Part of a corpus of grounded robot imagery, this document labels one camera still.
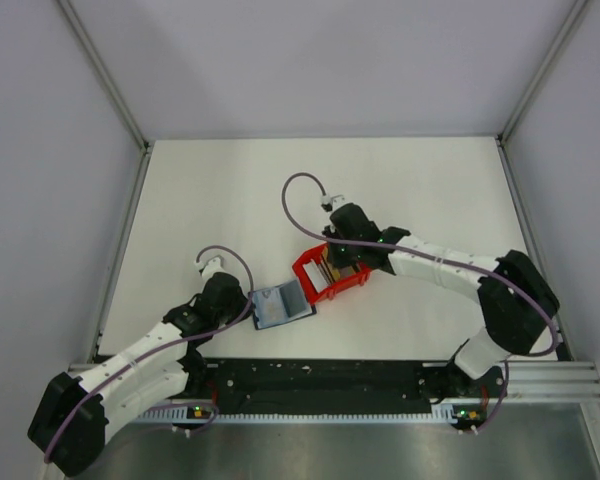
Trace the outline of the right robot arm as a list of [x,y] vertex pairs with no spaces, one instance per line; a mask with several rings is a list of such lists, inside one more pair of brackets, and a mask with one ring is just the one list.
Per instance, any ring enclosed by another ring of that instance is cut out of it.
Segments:
[[530,356],[544,332],[556,345],[553,318],[560,303],[527,254],[511,250],[499,257],[480,256],[444,248],[399,227],[381,230],[342,196],[323,198],[322,208],[330,221],[322,234],[338,266],[360,262],[429,282],[479,306],[483,326],[454,353],[446,372],[454,393],[470,395],[491,367],[513,355]]

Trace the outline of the white credit card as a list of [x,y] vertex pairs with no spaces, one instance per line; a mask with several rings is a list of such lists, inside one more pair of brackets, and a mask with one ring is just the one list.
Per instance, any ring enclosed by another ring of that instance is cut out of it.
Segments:
[[282,303],[280,289],[261,289],[254,293],[254,322],[258,330],[271,328],[286,323],[286,315]]

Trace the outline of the blue leather card holder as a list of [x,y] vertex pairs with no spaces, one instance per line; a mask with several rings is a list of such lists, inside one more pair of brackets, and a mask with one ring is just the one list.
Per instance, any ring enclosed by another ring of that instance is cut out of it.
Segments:
[[298,279],[259,289],[253,294],[253,324],[256,330],[265,330],[292,323],[317,314]]

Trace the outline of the red plastic bin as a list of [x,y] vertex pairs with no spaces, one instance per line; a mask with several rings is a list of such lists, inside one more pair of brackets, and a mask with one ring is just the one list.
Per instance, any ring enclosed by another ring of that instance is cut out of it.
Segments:
[[361,263],[336,267],[330,260],[327,243],[319,244],[303,252],[292,264],[301,288],[311,306],[356,286],[364,286],[372,270]]

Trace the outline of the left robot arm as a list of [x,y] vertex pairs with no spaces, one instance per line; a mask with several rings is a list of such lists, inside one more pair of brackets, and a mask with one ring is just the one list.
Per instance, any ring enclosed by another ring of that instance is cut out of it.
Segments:
[[44,460],[65,476],[86,471],[106,444],[156,404],[206,387],[200,345],[251,315],[253,293],[214,273],[190,301],[169,310],[148,333],[101,364],[46,386],[27,431]]

